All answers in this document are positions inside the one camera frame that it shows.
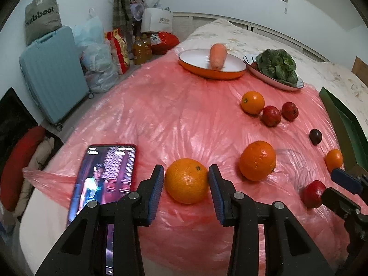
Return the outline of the small orange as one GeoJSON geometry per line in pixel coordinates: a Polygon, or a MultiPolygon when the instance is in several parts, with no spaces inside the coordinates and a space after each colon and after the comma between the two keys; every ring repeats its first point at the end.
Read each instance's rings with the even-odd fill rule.
{"type": "Polygon", "coordinates": [[[249,91],[242,96],[241,108],[250,115],[259,115],[265,107],[265,99],[259,92],[249,91]]]}
{"type": "Polygon", "coordinates": [[[343,165],[342,153],[338,149],[332,149],[324,157],[324,162],[328,172],[332,172],[334,169],[339,169],[343,165]]]}

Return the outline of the dark purple plum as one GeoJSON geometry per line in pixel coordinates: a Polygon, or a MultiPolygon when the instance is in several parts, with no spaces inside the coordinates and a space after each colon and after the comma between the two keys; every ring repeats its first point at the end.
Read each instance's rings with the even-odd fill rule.
{"type": "Polygon", "coordinates": [[[309,132],[309,139],[310,139],[311,143],[314,146],[319,145],[319,143],[322,141],[322,133],[321,133],[321,131],[319,131],[318,129],[315,129],[315,128],[312,129],[309,132]]]}

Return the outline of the large orange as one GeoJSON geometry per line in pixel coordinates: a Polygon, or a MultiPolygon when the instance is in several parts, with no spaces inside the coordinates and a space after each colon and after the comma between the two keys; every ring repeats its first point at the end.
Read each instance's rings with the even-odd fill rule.
{"type": "Polygon", "coordinates": [[[239,170],[248,180],[260,182],[266,179],[276,168],[276,152],[266,141],[249,144],[239,159],[239,170]]]}
{"type": "Polygon", "coordinates": [[[196,160],[181,158],[166,170],[165,189],[176,202],[198,203],[207,195],[208,187],[208,170],[196,160]]]}

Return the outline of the red smartphone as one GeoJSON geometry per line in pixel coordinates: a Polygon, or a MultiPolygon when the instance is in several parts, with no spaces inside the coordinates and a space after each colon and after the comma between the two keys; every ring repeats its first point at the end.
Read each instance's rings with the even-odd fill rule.
{"type": "Polygon", "coordinates": [[[90,201],[118,201],[131,192],[137,147],[90,145],[83,156],[69,206],[67,224],[90,201]]]}

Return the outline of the pink plastic sheet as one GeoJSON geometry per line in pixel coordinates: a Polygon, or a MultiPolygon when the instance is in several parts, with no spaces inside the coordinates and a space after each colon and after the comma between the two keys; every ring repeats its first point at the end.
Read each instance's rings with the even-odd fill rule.
{"type": "Polygon", "coordinates": [[[36,189],[20,225],[20,246],[35,272],[66,228],[70,198],[83,154],[90,145],[131,143],[138,149],[133,184],[148,178],[155,165],[168,167],[180,158],[204,166],[217,164],[224,178],[254,200],[284,202],[308,231],[332,268],[348,253],[343,221],[326,207],[308,210],[299,193],[311,181],[332,181],[325,154],[338,147],[328,113],[311,86],[284,92],[250,74],[237,80],[206,80],[189,73],[169,53],[137,70],[115,86],[81,119],[68,141],[44,171],[26,171],[36,189]],[[293,102],[294,121],[281,115],[267,127],[259,115],[241,108],[242,96],[261,93],[266,106],[293,102]],[[314,146],[309,132],[318,129],[322,141],[314,146]],[[268,142],[276,152],[276,168],[263,181],[246,179],[239,170],[244,149],[255,141],[268,142]]]}

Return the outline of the wooden headboard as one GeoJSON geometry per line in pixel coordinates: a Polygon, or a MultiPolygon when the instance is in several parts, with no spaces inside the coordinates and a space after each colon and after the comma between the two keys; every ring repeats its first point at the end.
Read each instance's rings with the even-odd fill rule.
{"type": "Polygon", "coordinates": [[[352,67],[352,73],[355,74],[362,82],[367,82],[368,65],[360,58],[356,57],[352,67]]]}

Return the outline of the green bok choy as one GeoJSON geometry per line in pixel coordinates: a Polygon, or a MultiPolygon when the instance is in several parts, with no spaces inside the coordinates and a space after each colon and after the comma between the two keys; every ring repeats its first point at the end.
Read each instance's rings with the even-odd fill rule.
{"type": "Polygon", "coordinates": [[[257,55],[256,63],[258,70],[268,77],[288,85],[296,85],[296,63],[284,49],[266,49],[257,55]]]}

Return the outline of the light blue suitcase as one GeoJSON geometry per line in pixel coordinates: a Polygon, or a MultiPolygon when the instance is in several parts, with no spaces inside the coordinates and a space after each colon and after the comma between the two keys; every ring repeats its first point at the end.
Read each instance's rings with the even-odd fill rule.
{"type": "Polygon", "coordinates": [[[58,131],[76,105],[94,98],[68,26],[33,41],[20,55],[19,65],[35,104],[58,131]]]}

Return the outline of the translucent plastic bags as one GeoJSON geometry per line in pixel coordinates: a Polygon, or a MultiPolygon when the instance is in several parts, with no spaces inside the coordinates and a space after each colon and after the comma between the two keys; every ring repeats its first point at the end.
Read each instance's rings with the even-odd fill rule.
{"type": "Polygon", "coordinates": [[[105,38],[102,21],[93,8],[89,10],[89,19],[75,26],[72,33],[90,91],[109,91],[118,81],[117,64],[105,38]]]}

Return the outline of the carrot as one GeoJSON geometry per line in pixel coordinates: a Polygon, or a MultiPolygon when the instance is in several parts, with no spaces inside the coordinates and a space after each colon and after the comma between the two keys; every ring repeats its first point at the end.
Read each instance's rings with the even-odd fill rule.
{"type": "Polygon", "coordinates": [[[221,70],[227,58],[227,49],[223,44],[214,44],[210,49],[209,61],[213,70],[221,70]]]}

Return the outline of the orange rimmed white plate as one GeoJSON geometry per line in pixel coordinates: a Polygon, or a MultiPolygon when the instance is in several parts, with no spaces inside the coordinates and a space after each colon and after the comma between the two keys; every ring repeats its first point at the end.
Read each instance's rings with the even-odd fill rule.
{"type": "Polygon", "coordinates": [[[178,55],[179,64],[189,72],[213,80],[233,80],[241,77],[246,70],[244,61],[228,54],[221,70],[213,70],[209,60],[209,49],[192,49],[178,55]]]}

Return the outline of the red yellow rice bag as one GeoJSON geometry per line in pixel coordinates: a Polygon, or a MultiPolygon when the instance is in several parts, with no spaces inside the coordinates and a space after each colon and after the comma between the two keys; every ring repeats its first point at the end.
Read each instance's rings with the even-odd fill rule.
{"type": "Polygon", "coordinates": [[[118,74],[125,74],[130,68],[127,41],[120,27],[105,33],[105,39],[110,44],[112,58],[117,64],[118,74]]]}

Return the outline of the yellow oil bottle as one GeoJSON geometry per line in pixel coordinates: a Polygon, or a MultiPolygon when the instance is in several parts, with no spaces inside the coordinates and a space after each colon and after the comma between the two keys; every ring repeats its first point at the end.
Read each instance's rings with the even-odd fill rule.
{"type": "Polygon", "coordinates": [[[141,65],[152,58],[152,45],[146,34],[137,36],[133,43],[133,63],[141,65]]]}

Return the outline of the plaid hanging cloth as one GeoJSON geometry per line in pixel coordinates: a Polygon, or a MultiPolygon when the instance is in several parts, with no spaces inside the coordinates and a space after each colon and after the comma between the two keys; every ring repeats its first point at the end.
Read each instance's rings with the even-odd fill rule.
{"type": "Polygon", "coordinates": [[[113,29],[120,28],[127,43],[132,45],[133,41],[133,20],[130,12],[130,0],[113,0],[113,29]]]}

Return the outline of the grey fabric bag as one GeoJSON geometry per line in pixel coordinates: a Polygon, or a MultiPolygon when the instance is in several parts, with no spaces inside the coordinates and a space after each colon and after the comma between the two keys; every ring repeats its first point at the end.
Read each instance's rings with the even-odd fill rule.
{"type": "Polygon", "coordinates": [[[62,27],[57,0],[32,0],[25,10],[25,37],[29,46],[36,39],[62,27]]]}

